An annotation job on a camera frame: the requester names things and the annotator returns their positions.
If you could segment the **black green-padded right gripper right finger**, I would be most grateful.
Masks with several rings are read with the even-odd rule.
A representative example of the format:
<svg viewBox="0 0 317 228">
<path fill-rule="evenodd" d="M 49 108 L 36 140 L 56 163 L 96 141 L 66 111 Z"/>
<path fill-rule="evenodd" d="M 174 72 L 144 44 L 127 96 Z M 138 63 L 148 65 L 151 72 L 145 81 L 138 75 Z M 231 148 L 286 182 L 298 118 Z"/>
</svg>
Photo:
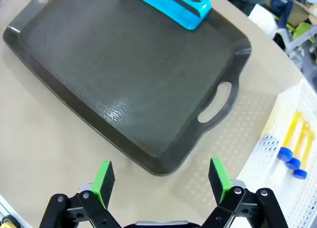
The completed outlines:
<svg viewBox="0 0 317 228">
<path fill-rule="evenodd" d="M 208 178 L 217 207 L 201 228 L 230 228 L 235 218 L 246 218 L 251 228 L 288 228 L 271 189 L 260 188 L 253 193 L 233 185 L 220 158 L 210 160 Z"/>
</svg>

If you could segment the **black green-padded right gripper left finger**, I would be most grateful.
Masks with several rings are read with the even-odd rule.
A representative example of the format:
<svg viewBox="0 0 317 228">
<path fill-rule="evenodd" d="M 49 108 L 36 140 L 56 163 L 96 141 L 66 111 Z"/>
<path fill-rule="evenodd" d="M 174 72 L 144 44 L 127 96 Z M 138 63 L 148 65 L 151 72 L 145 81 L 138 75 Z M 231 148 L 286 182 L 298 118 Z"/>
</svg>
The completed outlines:
<svg viewBox="0 0 317 228">
<path fill-rule="evenodd" d="M 80 222 L 90 222 L 93 228 L 121 228 L 107 209 L 115 182 L 111 161 L 103 161 L 93 183 L 82 186 L 69 198 L 53 195 L 40 228 L 77 228 Z"/>
</svg>

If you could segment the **yellow tube with blue cap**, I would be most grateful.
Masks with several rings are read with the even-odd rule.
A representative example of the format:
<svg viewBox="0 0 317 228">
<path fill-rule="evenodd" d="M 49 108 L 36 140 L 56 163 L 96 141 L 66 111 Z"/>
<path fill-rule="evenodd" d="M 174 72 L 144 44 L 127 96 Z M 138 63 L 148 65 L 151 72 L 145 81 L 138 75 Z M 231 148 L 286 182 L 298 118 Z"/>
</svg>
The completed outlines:
<svg viewBox="0 0 317 228">
<path fill-rule="evenodd" d="M 303 114 L 301 112 L 296 112 L 277 155 L 280 160 L 289 162 L 293 158 L 293 154 L 302 130 L 303 122 Z"/>
<path fill-rule="evenodd" d="M 315 140 L 315 133 L 309 131 L 305 141 L 304 141 L 304 153 L 301 159 L 300 167 L 297 170 L 294 170 L 293 176 L 297 179 L 306 179 L 308 175 L 308 170 L 313 155 L 313 143 Z"/>
<path fill-rule="evenodd" d="M 309 130 L 310 130 L 310 123 L 308 121 L 304 121 L 300 135 L 298 137 L 296 147 L 293 152 L 293 157 L 289 162 L 286 163 L 287 167 L 291 170 L 297 170 L 299 169 L 301 165 L 301 161 L 305 152 L 305 146 L 306 146 Z"/>
</svg>

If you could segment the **white perforated plastic basket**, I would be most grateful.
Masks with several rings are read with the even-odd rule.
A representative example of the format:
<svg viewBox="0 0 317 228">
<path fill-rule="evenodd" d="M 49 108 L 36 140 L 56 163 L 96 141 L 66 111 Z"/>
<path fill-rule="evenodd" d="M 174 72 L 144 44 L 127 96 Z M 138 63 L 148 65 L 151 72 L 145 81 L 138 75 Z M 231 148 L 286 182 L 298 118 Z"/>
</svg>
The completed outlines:
<svg viewBox="0 0 317 228">
<path fill-rule="evenodd" d="M 305 179 L 277 157 L 295 113 L 310 123 L 315 139 Z M 238 177 L 255 192 L 270 188 L 289 228 L 317 228 L 317 93 L 306 79 L 278 94 L 268 120 Z"/>
</svg>

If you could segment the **dark brown plastic tray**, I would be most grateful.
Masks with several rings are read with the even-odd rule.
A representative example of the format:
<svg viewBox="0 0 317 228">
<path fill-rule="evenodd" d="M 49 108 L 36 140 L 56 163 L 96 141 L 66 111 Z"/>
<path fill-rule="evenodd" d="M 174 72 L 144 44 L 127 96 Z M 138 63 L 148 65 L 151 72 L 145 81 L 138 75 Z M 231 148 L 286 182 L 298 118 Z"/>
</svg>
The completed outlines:
<svg viewBox="0 0 317 228">
<path fill-rule="evenodd" d="M 29 4 L 4 42 L 75 114 L 154 175 L 230 112 L 250 54 L 215 10 L 187 30 L 142 0 Z"/>
</svg>

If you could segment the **white background table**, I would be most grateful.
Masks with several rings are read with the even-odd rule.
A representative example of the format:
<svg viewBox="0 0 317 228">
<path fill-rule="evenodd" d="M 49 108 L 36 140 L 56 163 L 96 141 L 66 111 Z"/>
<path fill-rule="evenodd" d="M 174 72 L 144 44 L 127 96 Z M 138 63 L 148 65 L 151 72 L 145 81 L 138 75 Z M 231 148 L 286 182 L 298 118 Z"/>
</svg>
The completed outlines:
<svg viewBox="0 0 317 228">
<path fill-rule="evenodd" d="M 256 4 L 249 14 L 248 18 L 259 28 L 261 28 L 263 32 L 271 39 L 274 38 L 278 27 L 277 23 L 275 22 L 275 18 L 270 11 L 268 11 L 261 5 Z"/>
</svg>

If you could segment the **blue test tube rack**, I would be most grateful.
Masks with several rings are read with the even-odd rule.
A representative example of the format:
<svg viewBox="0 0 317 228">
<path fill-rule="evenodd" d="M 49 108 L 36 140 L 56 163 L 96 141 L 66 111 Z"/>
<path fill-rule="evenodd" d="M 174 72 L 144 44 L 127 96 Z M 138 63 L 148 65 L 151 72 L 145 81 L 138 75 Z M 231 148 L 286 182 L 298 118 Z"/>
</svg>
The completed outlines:
<svg viewBox="0 0 317 228">
<path fill-rule="evenodd" d="M 210 0 L 142 0 L 188 30 L 194 30 L 212 8 Z"/>
</svg>

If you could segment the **green chair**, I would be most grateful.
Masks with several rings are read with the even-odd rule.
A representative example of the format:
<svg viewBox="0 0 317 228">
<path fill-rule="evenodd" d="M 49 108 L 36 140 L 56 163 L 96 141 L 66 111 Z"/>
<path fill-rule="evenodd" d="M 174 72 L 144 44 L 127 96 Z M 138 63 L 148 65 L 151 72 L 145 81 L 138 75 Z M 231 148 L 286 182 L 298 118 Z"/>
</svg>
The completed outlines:
<svg viewBox="0 0 317 228">
<path fill-rule="evenodd" d="M 288 46 L 286 47 L 288 51 L 299 47 L 307 40 L 314 42 L 314 37 L 317 34 L 317 25 L 311 25 L 306 22 L 301 22 L 296 28 L 291 27 L 289 24 L 287 24 L 286 26 L 293 33 L 292 41 L 290 41 L 288 43 Z"/>
</svg>

